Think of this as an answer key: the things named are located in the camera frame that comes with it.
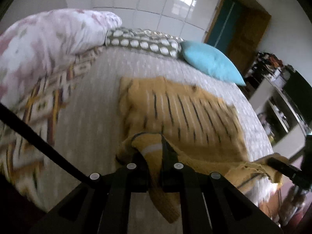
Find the white cluttered shelf unit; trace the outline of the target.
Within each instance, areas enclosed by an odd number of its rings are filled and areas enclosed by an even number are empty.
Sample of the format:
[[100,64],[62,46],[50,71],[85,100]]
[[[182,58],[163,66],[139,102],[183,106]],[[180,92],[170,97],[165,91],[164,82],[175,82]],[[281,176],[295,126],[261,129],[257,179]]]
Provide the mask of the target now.
[[267,52],[256,54],[244,80],[243,93],[273,151],[295,161],[311,133],[311,84],[291,65]]

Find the pink floral duvet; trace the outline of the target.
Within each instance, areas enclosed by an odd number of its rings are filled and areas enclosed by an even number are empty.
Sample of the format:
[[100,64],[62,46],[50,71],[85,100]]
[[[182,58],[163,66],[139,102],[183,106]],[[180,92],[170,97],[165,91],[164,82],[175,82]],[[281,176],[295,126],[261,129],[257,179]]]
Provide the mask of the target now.
[[122,25],[109,11],[59,9],[30,15],[1,35],[1,104],[13,107],[39,78],[105,43]]

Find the olive white-dotted pillow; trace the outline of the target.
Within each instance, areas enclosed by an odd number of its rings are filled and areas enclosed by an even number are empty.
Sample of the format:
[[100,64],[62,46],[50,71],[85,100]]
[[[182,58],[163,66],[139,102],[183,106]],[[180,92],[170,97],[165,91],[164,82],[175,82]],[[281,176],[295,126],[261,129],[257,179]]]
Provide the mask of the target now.
[[110,30],[106,34],[105,45],[107,47],[121,47],[142,52],[178,58],[181,52],[181,39],[163,32],[140,28],[119,27]]

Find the grey dotted bedspread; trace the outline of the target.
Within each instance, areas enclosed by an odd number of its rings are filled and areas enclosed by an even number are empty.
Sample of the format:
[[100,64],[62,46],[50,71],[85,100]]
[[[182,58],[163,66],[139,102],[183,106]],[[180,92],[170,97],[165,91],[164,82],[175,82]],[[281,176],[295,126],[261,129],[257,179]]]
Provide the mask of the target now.
[[[115,171],[116,150],[123,141],[118,108],[120,78],[157,76],[199,86],[234,105],[250,161],[273,153],[255,111],[235,84],[214,79],[181,60],[124,48],[105,48],[73,90],[69,104],[58,115],[54,148],[85,175]],[[52,161],[46,163],[38,184],[42,206],[49,211],[80,182]],[[181,218],[169,224],[147,194],[132,198],[129,233],[183,233]]]

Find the turquoise pillow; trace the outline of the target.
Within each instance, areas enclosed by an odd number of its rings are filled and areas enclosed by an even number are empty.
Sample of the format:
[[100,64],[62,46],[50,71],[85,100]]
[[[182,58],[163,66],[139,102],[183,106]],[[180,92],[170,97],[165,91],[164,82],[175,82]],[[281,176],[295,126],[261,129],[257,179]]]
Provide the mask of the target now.
[[236,66],[217,48],[194,41],[180,45],[183,58],[197,70],[220,81],[246,86]]

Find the white tiled wardrobe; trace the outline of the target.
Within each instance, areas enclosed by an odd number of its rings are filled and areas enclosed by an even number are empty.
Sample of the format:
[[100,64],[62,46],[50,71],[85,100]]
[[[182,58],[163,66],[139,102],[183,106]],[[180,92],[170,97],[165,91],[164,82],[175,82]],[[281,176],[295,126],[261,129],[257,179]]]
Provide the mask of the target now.
[[185,40],[205,39],[219,0],[66,0],[68,7],[111,11],[124,27],[156,30]]

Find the geometric patterned blanket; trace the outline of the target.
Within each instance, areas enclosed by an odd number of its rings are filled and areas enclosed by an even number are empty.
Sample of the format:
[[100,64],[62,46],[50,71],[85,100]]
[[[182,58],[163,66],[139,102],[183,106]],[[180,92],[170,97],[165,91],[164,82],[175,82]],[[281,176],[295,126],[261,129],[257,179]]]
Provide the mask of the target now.
[[[95,47],[71,58],[67,65],[39,78],[13,112],[45,142],[54,146],[59,112],[69,104],[78,83],[89,72],[104,47]],[[49,159],[21,135],[1,123],[1,177],[18,193],[41,209],[48,210],[43,177]]]

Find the yellow striped knit garment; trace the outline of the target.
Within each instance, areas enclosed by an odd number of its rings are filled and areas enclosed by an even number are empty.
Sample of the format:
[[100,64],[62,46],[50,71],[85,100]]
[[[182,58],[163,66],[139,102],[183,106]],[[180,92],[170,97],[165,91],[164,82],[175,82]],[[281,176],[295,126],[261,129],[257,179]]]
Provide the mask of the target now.
[[180,200],[157,184],[165,143],[179,162],[198,173],[219,172],[243,193],[264,177],[282,183],[282,174],[267,164],[267,157],[249,161],[235,107],[196,85],[122,77],[118,103],[124,141],[117,161],[126,165],[135,152],[142,154],[153,182],[150,198],[169,223],[180,217]]

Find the wooden door with teal panel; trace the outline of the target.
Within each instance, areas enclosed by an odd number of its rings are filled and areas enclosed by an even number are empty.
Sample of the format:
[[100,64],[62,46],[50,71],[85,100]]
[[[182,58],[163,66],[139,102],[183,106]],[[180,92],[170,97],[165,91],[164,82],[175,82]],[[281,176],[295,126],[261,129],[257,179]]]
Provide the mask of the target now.
[[204,42],[223,52],[245,75],[270,19],[256,0],[220,0]]

